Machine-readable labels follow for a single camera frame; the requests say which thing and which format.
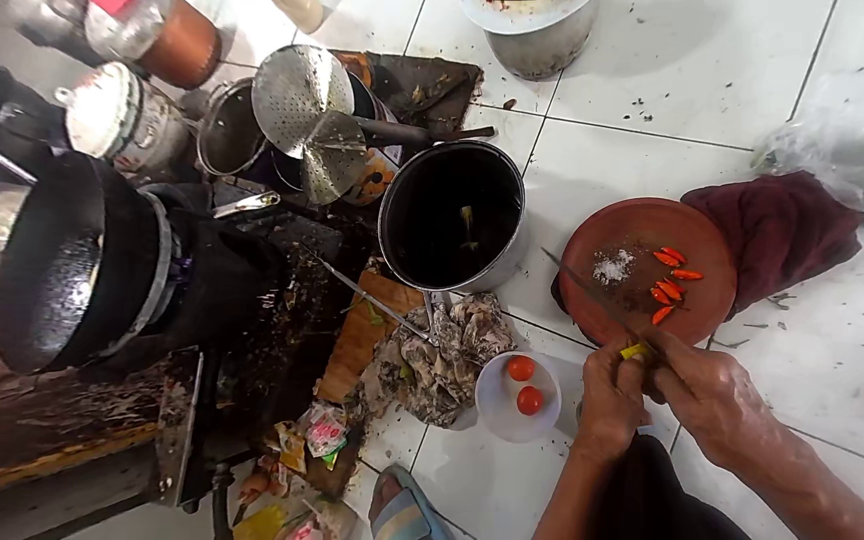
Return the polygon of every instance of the salt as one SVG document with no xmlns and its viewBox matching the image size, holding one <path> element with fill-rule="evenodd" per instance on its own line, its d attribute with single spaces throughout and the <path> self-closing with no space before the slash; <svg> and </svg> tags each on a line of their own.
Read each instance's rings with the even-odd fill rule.
<svg viewBox="0 0 864 540">
<path fill-rule="evenodd" d="M 635 259 L 629 251 L 618 250 L 615 256 L 600 260 L 592 270 L 592 276 L 602 285 L 622 282 L 629 277 L 629 264 Z"/>
</svg>

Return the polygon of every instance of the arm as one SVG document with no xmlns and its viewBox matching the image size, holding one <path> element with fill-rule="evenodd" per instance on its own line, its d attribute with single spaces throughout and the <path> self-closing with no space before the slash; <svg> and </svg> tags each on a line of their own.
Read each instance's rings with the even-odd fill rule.
<svg viewBox="0 0 864 540">
<path fill-rule="evenodd" d="M 609 472 L 628 450 L 636 428 L 648 422 L 642 402 L 642 359 L 623 361 L 623 347 L 624 343 L 610 344 L 585 360 L 579 432 L 533 540 L 588 538 L 589 517 Z"/>
<path fill-rule="evenodd" d="M 655 386 L 709 461 L 749 486 L 799 539 L 864 539 L 864 501 L 772 415 L 735 358 L 664 332 L 649 341 L 667 361 Z"/>
</svg>

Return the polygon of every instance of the black wok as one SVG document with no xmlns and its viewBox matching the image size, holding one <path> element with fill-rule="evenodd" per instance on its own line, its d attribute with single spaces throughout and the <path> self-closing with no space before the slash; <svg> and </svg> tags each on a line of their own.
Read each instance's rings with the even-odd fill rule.
<svg viewBox="0 0 864 540">
<path fill-rule="evenodd" d="M 57 158 L 3 251 L 3 362 L 21 374 L 89 362 L 136 320 L 158 249 L 155 211 L 125 178 L 81 153 Z"/>
</svg>

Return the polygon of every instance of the hand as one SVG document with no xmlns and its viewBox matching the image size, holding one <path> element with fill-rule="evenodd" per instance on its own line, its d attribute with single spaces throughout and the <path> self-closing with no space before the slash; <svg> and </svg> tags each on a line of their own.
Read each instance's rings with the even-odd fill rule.
<svg viewBox="0 0 864 540">
<path fill-rule="evenodd" d="M 609 343 L 594 351 L 582 366 L 582 418 L 575 445 L 604 460 L 616 460 L 628 450 L 639 426 L 651 423 L 642 402 L 643 359 L 627 360 L 619 353 L 630 344 Z"/>
<path fill-rule="evenodd" d="M 655 386 L 709 461 L 748 473 L 801 442 L 776 420 L 730 354 L 696 349 L 658 330 L 646 338 L 666 359 L 654 371 Z"/>
</svg>

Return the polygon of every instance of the red chili pepper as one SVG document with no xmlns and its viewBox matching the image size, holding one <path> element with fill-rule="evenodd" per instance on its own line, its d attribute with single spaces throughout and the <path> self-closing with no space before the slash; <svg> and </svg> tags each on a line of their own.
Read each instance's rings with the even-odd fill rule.
<svg viewBox="0 0 864 540">
<path fill-rule="evenodd" d="M 656 311 L 655 314 L 652 315 L 652 324 L 658 326 L 659 323 L 663 322 L 663 319 L 665 319 L 669 313 L 672 313 L 671 305 L 667 305 L 666 307 L 663 307 L 662 309 Z"/>
<path fill-rule="evenodd" d="M 664 282 L 666 282 L 666 284 L 672 286 L 672 289 L 675 289 L 675 290 L 677 290 L 678 292 L 686 292 L 686 288 L 685 288 L 685 287 L 679 285 L 677 282 L 673 281 L 672 279 L 670 279 L 670 278 L 668 278 L 668 277 L 663 277 L 662 280 L 663 280 Z"/>
<path fill-rule="evenodd" d="M 669 297 L 666 296 L 666 293 L 663 292 L 663 289 L 652 287 L 649 289 L 649 292 L 652 293 L 652 298 L 658 300 L 660 304 L 665 304 L 666 306 L 672 306 L 672 300 L 669 300 Z"/>
<path fill-rule="evenodd" d="M 672 271 L 673 278 L 679 278 L 680 280 L 701 280 L 705 276 L 703 276 L 699 272 L 695 272 L 693 270 L 682 270 L 676 268 Z"/>
<path fill-rule="evenodd" d="M 672 248 L 662 248 L 661 251 L 666 255 L 671 255 L 678 261 L 679 263 L 686 264 L 688 261 L 686 260 L 686 256 L 681 254 L 679 250 L 674 250 Z"/>
<path fill-rule="evenodd" d="M 652 255 L 654 255 L 655 258 L 658 259 L 659 261 L 662 261 L 662 264 L 668 264 L 669 266 L 671 266 L 673 268 L 675 268 L 676 266 L 679 266 L 679 260 L 678 260 L 678 258 L 676 258 L 674 256 L 671 256 L 671 255 L 665 254 L 664 252 L 659 252 L 659 251 L 652 251 Z"/>
<path fill-rule="evenodd" d="M 676 290 L 675 287 L 666 283 L 665 281 L 656 281 L 655 285 L 659 289 L 661 289 L 662 292 L 664 292 L 666 295 L 668 295 L 668 297 L 671 298 L 672 300 L 682 300 L 682 294 L 680 294 L 679 291 Z"/>
</svg>

